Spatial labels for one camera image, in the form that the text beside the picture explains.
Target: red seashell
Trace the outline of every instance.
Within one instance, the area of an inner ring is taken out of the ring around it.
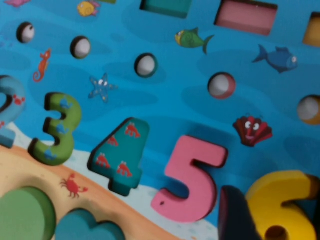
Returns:
[[[238,118],[233,127],[239,134],[241,143],[248,147],[254,147],[257,143],[271,138],[272,128],[260,118],[243,116]]]

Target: number 2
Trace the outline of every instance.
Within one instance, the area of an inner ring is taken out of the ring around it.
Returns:
[[[6,126],[23,111],[26,97],[24,86],[15,78],[0,76],[0,93],[6,95],[6,102],[0,108],[0,144],[12,148],[16,133]]]
[[[61,165],[71,157],[74,150],[75,140],[72,133],[81,121],[81,107],[72,96],[52,92],[45,96],[44,108],[47,111],[58,111],[62,115],[60,119],[47,117],[43,126],[43,131],[54,137],[55,144],[48,146],[34,138],[28,152],[43,164]]]
[[[160,215],[181,223],[193,223],[203,219],[214,208],[217,188],[205,171],[196,167],[199,162],[222,167],[227,150],[221,146],[190,136],[182,136],[175,145],[165,175],[184,183],[189,189],[187,199],[179,198],[167,189],[161,189],[153,198],[151,206]]]

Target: heart shape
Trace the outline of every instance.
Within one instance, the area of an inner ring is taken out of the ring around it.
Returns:
[[[121,228],[114,222],[97,223],[84,209],[76,209],[64,216],[55,230],[56,240],[126,240]]]
[[[0,199],[0,239],[50,240],[55,228],[55,208],[38,188],[22,187]]]

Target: blue starfish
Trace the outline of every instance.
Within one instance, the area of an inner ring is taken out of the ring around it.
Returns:
[[[89,98],[92,99],[97,95],[100,95],[102,100],[108,102],[108,90],[117,89],[118,86],[108,83],[108,74],[105,73],[100,80],[94,77],[90,77],[90,82],[94,86],[94,90],[90,92]]]

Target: yellow fish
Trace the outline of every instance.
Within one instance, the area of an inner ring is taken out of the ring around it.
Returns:
[[[82,17],[96,16],[98,13],[98,7],[100,7],[100,4],[93,0],[82,1],[77,6],[77,10]]]

